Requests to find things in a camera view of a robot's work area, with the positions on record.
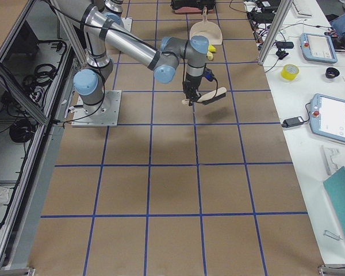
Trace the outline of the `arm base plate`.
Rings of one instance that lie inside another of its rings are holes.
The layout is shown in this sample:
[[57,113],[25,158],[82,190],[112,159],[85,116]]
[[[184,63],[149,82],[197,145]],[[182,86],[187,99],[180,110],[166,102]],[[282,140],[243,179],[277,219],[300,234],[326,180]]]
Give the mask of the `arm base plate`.
[[116,19],[116,23],[118,23],[119,26],[123,27],[124,29],[126,29],[129,32],[131,32],[131,29],[132,29],[132,22],[133,22],[132,18]]
[[81,105],[81,107],[74,109],[71,125],[74,127],[116,127],[121,96],[121,90],[106,90],[105,99],[100,108],[99,105],[84,106],[79,96],[76,104]]

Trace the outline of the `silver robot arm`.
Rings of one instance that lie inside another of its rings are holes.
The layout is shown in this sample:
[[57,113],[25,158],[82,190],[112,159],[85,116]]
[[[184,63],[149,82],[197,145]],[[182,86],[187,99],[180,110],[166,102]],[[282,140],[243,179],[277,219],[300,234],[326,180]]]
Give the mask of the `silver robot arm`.
[[123,0],[104,0],[106,10],[118,16],[121,16],[123,13],[123,2]]
[[93,1],[59,1],[52,5],[60,14],[69,18],[79,29],[90,33],[97,43],[116,47],[148,69],[154,72],[154,78],[160,83],[173,80],[181,59],[187,60],[186,75],[183,79],[183,92],[188,105],[193,102],[208,104],[217,92],[201,95],[198,88],[206,77],[206,54],[209,40],[204,36],[194,36],[190,40],[164,37],[158,51],[140,38],[121,27],[115,20],[101,12],[104,3],[97,5]]

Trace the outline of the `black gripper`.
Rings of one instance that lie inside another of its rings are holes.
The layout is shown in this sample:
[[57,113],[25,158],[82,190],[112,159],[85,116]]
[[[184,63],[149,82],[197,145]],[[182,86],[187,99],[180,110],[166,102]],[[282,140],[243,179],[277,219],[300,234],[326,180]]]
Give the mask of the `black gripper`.
[[186,96],[185,104],[192,106],[193,102],[199,102],[202,95],[199,93],[202,76],[186,75],[183,81],[183,92]]

